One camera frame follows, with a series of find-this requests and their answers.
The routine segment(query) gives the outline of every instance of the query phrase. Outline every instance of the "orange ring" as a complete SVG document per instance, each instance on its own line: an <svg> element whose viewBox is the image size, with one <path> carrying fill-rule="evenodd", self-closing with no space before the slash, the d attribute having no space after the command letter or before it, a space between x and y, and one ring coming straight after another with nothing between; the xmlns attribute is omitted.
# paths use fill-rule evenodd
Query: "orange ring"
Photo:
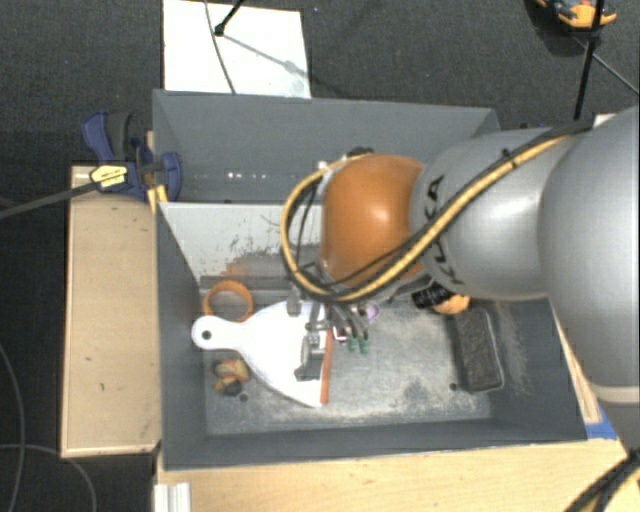
<svg viewBox="0 0 640 512"><path fill-rule="evenodd" d="M234 322L244 322L247 318L253 315L253 297L251 297L251 292L249 292L247 287L242 283L231 280L220 281L218 284L214 285L213 288L211 288L211 290L209 290L204 296L204 300L202 301L202 309L204 310L205 315L215 315L215 313L211 309L209 300L216 293L220 292L233 292L247 304L247 312L240 318L236 318Z"/></svg>

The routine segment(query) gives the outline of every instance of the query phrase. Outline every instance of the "yellow cable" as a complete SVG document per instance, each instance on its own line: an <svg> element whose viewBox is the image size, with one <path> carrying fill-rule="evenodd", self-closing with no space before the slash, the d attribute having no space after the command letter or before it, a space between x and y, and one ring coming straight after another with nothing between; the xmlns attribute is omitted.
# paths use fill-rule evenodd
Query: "yellow cable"
<svg viewBox="0 0 640 512"><path fill-rule="evenodd" d="M291 207L295 200L307 186L316 181L319 181L328 172L332 172L340 167L344 167L349 162L353 162L358 158L362 158L362 156L365 155L350 157L346 160L336 160L335 162L326 165L322 169L319 169L310 176L306 177L295 186L295 188L291 191L291 194L289 194L289 197L285 201L284 206L282 207L282 213L280 214L280 245L282 246L282 255L284 256L289 270L293 273L298 273L299 275L297 279L308 291L311 291L313 293L317 293L319 295L328 295L328 292L326 292L322 288L315 286L302 273L300 273L300 269L298 268L298 265L296 264L296 261L291 254L291 246L289 245L289 233L287 232L287 219L289 217L289 212L291 211Z"/></svg>
<svg viewBox="0 0 640 512"><path fill-rule="evenodd" d="M345 295L343 297L339 297L336 300L339 302L349 302L353 300L357 300L370 292L375 292L378 288L386 285L393 279L397 278L400 274L402 274L408 267L411 265L411 262L416 259L420 253L422 253L426 248L436 239L442 231L455 219L455 217L471 202L475 199L481 192L489 188L495 182L509 174L515 168L520 165L528 162L532 158L535 158L543 151L547 150L551 146L558 144L559 142L565 140L567 136L556 137L554 139L550 139L548 141L542 142L532 148L529 148L519 155L517 155L512 160L505 162L500 165L492 172L488 173L486 176L478 180L476 183L471 185L468 189L466 189L460 197L458 197L446 210L444 210L437 221L434 222L433 226L429 228L429 230L418 240L412 247L407 251L407 253L400 258L391 268L387 269L382 275L378 276L375 280L367 284L366 286L358 289L357 291ZM345 162L334 162L327 166L324 169L317 171L312 174L305 180L303 180L298 186L296 186L287 199L285 206L282 211L282 217L280 219L280 241L282 244L283 255L285 258L285 262L291 272L299 273L298 266L291 255L291 248L289 246L287 240L287 232L286 232L286 219L289 214L289 210L291 209L291 205L298 197L300 192L310 183L320 179L324 174L329 172L330 170L337 168L338 164L344 164ZM328 295L329 293L322 288L315 286L308 279L304 277L303 274L300 274L297 277L298 281L310 292L316 293L318 295Z"/></svg>

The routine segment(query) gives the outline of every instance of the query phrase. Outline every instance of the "gray box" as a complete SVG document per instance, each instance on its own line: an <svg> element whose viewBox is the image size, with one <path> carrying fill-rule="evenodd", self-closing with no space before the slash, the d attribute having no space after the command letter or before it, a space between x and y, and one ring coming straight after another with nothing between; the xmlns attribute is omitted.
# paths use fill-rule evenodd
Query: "gray box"
<svg viewBox="0 0 640 512"><path fill-rule="evenodd" d="M321 409L295 404L255 378L246 386L246 401L221 397L212 390L207 372L215 356L198 349L190 338L191 324L201 314L202 296L224 277L247 284L257 308L286 297L288 284L273 224L280 202L293 181L308 173L311 162L331 160L357 145L429 161L447 145L497 129L495 115L486 109L313 100L302 102L303 112L293 116L299 133L292 140L282 136L279 127L290 122L292 109L300 104L298 100L219 95L157 92L154 96L156 150L180 152L185 163L184 198L197 201L163 204L157 215L165 468L584 439L584 425L547 301L477 304L487 311L496 333L505 380L497 391L471 395L453 389L455 332L451 321L419 311L407 300L381 305L381 315L371 329L368 355L336 347L330 401ZM327 132L322 124L327 109L334 120L343 110L349 113L340 118L335 132ZM196 116L191 126L189 113L194 112L207 114ZM222 129L216 121L220 116L231 116L237 122L225 123ZM376 129L371 128L372 116L379 116ZM205 119L209 126L202 124ZM385 123L384 119L395 122ZM394 129L403 119L403 133L413 134L409 137ZM256 128L266 124L271 125L270 130ZM251 134L251 144L240 152L237 137L246 132ZM272 154L268 165L264 163L267 153ZM207 158L210 175L198 167ZM304 161L306 169L301 166ZM225 166L235 165L244 177L260 163L267 169L266 181L277 186L257 187L243 178L236 183L219 179ZM208 177L195 180L190 176L193 169ZM232 204L220 204L229 200ZM319 232L317 210L308 222L305 245L312 252Z"/></svg>

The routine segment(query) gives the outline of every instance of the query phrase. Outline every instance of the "orange object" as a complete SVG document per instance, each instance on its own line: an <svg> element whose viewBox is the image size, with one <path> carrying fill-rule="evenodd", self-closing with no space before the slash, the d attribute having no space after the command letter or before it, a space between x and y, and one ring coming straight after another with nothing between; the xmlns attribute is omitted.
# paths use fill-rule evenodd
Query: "orange object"
<svg viewBox="0 0 640 512"><path fill-rule="evenodd" d="M324 359L322 361L322 379L320 386L320 403L322 405L329 401L329 379L331 378L331 355L333 354L333 335L327 331L325 341Z"/></svg>
<svg viewBox="0 0 640 512"><path fill-rule="evenodd" d="M432 307L434 311L441 315L457 315L467 309L470 302L471 297L467 295L454 295L449 300Z"/></svg>
<svg viewBox="0 0 640 512"><path fill-rule="evenodd" d="M234 320L235 322L244 322L253 314L253 297L251 296L251 292L245 285L239 283L238 281L226 280L220 281L218 284L214 285L205 295L204 300L202 301L202 310L204 311L205 315L215 315L215 313L211 309L210 300L211 297L220 292L235 293L247 304L247 312L240 318L236 318Z"/></svg>
<svg viewBox="0 0 640 512"><path fill-rule="evenodd" d="M322 207L320 263L342 280L406 241L409 203L423 165L396 155L367 155L348 163L331 178ZM369 278L389 258L345 281ZM417 262L402 276L416 274Z"/></svg>

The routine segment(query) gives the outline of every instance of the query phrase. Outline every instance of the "wooden board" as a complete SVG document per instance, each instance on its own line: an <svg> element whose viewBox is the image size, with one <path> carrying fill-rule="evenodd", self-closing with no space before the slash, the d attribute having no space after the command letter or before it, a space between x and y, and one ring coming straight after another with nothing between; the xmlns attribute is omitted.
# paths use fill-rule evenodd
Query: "wooden board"
<svg viewBox="0 0 640 512"><path fill-rule="evenodd" d="M90 169L75 167L72 186ZM149 452L160 439L151 211L92 192L69 219L62 456Z"/></svg>
<svg viewBox="0 0 640 512"><path fill-rule="evenodd" d="M193 512L562 511L625 456L616 441L267 467L163 472L191 485ZM628 482L608 512L640 510Z"/></svg>

